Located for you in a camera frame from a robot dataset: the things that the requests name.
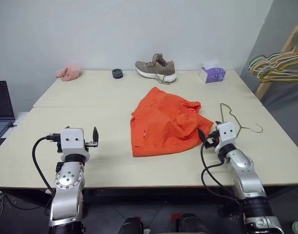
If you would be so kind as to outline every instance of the hanger rack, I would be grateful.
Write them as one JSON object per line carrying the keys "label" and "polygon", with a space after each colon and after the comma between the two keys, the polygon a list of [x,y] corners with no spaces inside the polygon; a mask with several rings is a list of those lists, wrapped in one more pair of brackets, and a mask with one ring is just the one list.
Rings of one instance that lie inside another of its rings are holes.
{"label": "hanger rack", "polygon": [[[288,40],[286,41],[285,45],[283,46],[281,52],[289,52],[296,46],[295,34],[298,31],[298,25],[293,29],[292,33],[290,34]],[[267,90],[269,89],[272,82],[265,82],[261,83],[255,92],[255,96],[261,100],[262,97],[265,95]]]}

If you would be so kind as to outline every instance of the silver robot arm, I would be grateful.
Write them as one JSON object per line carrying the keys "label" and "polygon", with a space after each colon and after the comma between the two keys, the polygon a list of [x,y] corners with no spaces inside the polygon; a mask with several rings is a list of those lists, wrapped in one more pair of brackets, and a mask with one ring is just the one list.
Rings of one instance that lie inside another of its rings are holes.
{"label": "silver robot arm", "polygon": [[62,162],[56,167],[56,193],[50,209],[49,233],[83,233],[84,165],[90,158],[88,147],[98,146],[98,132],[94,128],[93,142],[85,142],[81,128],[66,128],[54,136]]}
{"label": "silver robot arm", "polygon": [[284,234],[279,220],[273,216],[261,180],[254,171],[253,160],[235,147],[236,131],[232,122],[217,125],[215,152],[228,166],[234,179],[234,193],[244,214],[250,233]]}

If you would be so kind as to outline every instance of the black shoe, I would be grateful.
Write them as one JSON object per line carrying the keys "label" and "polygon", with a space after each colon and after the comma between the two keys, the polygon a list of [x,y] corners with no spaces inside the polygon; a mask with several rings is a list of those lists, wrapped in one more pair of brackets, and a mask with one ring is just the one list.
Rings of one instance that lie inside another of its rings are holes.
{"label": "black shoe", "polygon": [[211,234],[208,226],[195,214],[183,214],[180,217],[180,231],[185,233]]}
{"label": "black shoe", "polygon": [[120,228],[119,234],[144,234],[143,223],[138,218],[128,218]]}

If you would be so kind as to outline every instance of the laptop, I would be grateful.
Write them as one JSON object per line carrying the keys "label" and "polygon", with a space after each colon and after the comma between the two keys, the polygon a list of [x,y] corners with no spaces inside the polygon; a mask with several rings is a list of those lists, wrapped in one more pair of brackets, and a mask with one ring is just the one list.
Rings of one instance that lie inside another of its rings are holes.
{"label": "laptop", "polygon": [[15,121],[6,81],[0,81],[0,137]]}

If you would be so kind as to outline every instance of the white shoe sole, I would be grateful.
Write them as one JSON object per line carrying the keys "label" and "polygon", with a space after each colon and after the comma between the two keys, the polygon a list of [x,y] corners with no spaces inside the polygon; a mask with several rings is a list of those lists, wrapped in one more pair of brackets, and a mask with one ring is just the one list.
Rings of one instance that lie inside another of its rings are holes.
{"label": "white shoe sole", "polygon": [[143,77],[146,77],[146,78],[152,78],[152,79],[160,79],[160,81],[163,81],[163,82],[166,82],[166,83],[171,83],[173,82],[174,80],[176,80],[177,78],[177,75],[176,75],[176,72],[173,74],[173,75],[169,75],[169,76],[164,76],[164,75],[161,75],[161,74],[155,74],[155,73],[146,73],[146,72],[142,72],[140,71],[139,69],[137,69],[137,72],[142,75]]}

